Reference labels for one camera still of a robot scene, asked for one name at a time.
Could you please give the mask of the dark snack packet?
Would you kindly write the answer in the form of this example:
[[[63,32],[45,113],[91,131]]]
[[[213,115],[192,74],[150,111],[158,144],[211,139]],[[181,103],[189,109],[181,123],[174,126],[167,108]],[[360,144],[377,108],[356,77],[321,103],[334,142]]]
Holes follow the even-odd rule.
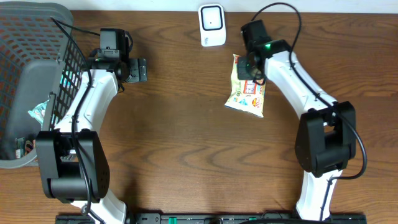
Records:
[[[20,159],[35,149],[35,139],[28,140],[25,137],[15,138],[15,156],[16,159]]]

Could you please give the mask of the light green snack packet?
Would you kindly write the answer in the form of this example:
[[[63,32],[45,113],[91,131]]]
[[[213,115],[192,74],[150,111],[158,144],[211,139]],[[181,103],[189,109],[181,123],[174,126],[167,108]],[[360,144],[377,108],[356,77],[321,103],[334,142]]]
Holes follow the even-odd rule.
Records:
[[[28,114],[36,119],[40,124],[44,123],[44,117],[45,117],[45,111],[47,109],[47,103],[49,101],[45,101],[43,103],[39,103],[37,106],[35,106],[33,109],[28,111]]]

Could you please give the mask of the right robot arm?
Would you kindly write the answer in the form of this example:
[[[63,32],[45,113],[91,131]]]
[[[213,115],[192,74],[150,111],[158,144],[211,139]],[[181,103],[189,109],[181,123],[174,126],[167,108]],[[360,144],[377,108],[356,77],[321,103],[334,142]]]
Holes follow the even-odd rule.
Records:
[[[337,178],[356,155],[356,138],[344,123],[356,122],[353,105],[327,94],[301,66],[291,46],[274,40],[261,20],[241,28],[246,56],[238,60],[238,78],[258,84],[271,81],[299,119],[295,155],[304,170],[295,209],[303,220],[325,221]]]

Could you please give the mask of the yellow snack packet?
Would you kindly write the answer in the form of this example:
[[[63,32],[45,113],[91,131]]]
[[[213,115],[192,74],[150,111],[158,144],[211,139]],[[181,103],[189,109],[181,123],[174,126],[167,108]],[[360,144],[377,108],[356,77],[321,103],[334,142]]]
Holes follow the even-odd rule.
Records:
[[[252,80],[238,79],[238,60],[240,55],[233,54],[231,71],[231,94],[224,104],[225,107],[251,113],[263,118],[265,85],[258,85]]]

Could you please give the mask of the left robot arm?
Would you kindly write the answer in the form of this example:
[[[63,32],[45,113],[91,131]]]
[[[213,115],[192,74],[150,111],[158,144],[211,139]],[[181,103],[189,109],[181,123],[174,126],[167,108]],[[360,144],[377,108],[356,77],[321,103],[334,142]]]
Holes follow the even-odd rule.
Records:
[[[100,47],[83,62],[81,84],[65,116],[37,135],[40,178],[46,197],[78,207],[90,223],[134,223],[126,203],[109,188],[99,131],[123,83],[147,80],[146,62],[130,58],[129,32],[102,28],[99,36]]]

